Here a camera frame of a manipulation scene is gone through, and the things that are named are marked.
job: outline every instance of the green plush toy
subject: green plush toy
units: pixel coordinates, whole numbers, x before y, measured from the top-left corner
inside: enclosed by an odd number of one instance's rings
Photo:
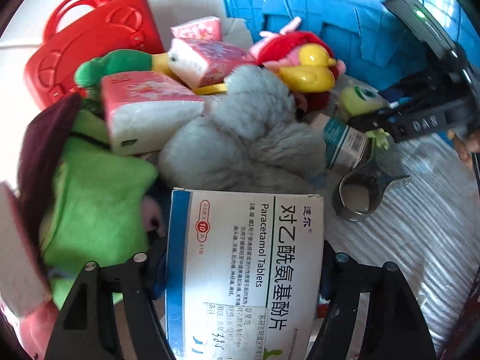
[[[53,179],[54,205],[41,234],[44,263],[75,277],[88,261],[124,263],[146,251],[141,201],[157,178],[152,164],[108,150],[105,122],[80,110]],[[58,307],[73,284],[51,281]]]
[[[102,78],[110,74],[154,71],[180,81],[170,70],[168,61],[166,52],[152,55],[139,50],[114,50],[103,57],[93,58],[81,64],[75,72],[74,80],[78,86],[89,89],[88,95],[93,98],[98,98]]]

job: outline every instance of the green light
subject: green light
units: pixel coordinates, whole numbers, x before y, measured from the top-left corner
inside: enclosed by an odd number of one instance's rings
[[[417,10],[417,11],[415,11],[415,13],[417,14],[418,17],[421,17],[422,19],[424,19],[426,17],[425,14],[422,11]]]

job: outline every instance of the cardboard box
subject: cardboard box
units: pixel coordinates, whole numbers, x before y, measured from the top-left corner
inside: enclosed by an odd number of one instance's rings
[[[319,195],[174,190],[166,332],[177,359],[303,359],[323,253]]]
[[[318,114],[310,125],[323,130],[329,169],[345,175],[359,164],[368,141],[364,133],[324,114]]]

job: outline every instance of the yellow toy duck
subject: yellow toy duck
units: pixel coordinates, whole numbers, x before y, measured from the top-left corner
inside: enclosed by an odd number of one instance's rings
[[[330,58],[319,44],[308,43],[298,51],[298,66],[284,66],[278,70],[282,81],[293,92],[327,92],[335,86],[335,77],[329,67],[337,61]]]

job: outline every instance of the white floor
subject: white floor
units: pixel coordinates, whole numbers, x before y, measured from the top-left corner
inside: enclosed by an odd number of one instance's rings
[[[0,37],[0,88],[2,90],[0,136],[3,155],[0,180],[16,186],[16,167],[23,133],[39,112],[23,83],[23,68],[42,43],[42,32],[51,12],[63,0],[24,0]],[[165,48],[171,41],[170,27],[204,16],[225,17],[223,0],[149,0]],[[62,19],[60,28],[90,8],[75,7]]]

